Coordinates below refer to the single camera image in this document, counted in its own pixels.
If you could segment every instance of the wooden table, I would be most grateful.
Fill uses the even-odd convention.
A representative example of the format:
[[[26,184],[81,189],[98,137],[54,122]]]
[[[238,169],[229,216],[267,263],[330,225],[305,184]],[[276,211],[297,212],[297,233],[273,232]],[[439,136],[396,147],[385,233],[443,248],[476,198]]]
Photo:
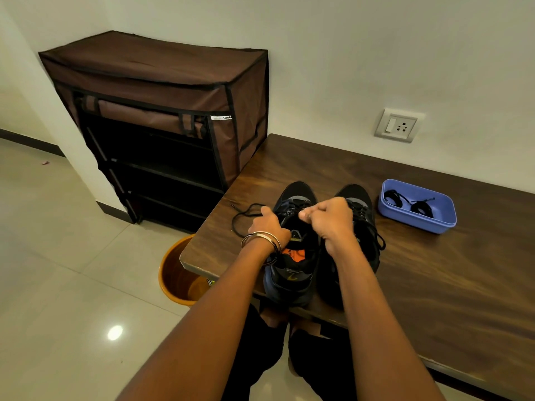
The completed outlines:
[[[357,183],[377,202],[386,179],[450,196],[458,216],[444,235],[376,216],[387,242],[377,278],[418,354],[428,367],[464,382],[511,400],[535,400],[533,194],[271,134],[180,260],[197,274],[221,276],[240,250],[230,203],[272,207],[297,180],[319,201]],[[241,218],[245,232],[251,220]],[[294,311],[346,326],[344,313],[317,295]]]

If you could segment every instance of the orange insole tag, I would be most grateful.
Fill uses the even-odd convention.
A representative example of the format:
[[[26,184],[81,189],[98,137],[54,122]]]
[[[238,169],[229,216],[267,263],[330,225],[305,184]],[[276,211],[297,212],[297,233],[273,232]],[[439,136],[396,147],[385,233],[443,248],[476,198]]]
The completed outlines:
[[[304,260],[304,249],[301,249],[301,250],[284,249],[283,253],[290,255],[291,259],[294,262],[300,262],[301,260]]]

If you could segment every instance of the pants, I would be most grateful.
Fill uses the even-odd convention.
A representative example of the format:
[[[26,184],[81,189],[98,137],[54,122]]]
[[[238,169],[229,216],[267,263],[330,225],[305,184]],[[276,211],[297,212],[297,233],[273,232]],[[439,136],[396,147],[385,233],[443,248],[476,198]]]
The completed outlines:
[[[251,386],[283,354],[285,332],[286,325],[268,327],[249,306],[222,401],[249,399]],[[290,337],[288,350],[296,373],[323,401],[357,399],[349,336],[327,339],[299,329]]]

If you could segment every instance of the power socket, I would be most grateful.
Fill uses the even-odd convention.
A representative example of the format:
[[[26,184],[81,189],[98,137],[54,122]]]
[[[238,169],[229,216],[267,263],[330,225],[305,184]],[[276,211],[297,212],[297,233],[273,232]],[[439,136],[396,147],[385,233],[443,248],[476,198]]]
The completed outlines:
[[[425,114],[422,113],[385,108],[374,135],[410,143],[415,138],[424,118]]]

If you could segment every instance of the blue plastic box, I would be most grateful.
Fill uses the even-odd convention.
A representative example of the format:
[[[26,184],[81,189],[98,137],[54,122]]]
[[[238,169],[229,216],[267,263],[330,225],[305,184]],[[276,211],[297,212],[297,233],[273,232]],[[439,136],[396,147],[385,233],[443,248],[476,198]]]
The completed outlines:
[[[410,204],[404,199],[401,199],[403,202],[402,208],[390,204],[384,198],[385,191],[388,190],[396,190],[411,202],[423,201],[434,197],[434,200],[427,202],[433,210],[434,218],[412,212],[410,210]],[[388,218],[412,225],[416,228],[425,229],[426,231],[435,234],[443,234],[449,228],[453,228],[457,224],[455,207],[450,197],[433,190],[428,190],[423,187],[418,187],[417,185],[393,179],[385,180],[383,183],[381,196],[379,197],[378,210],[382,215]]]

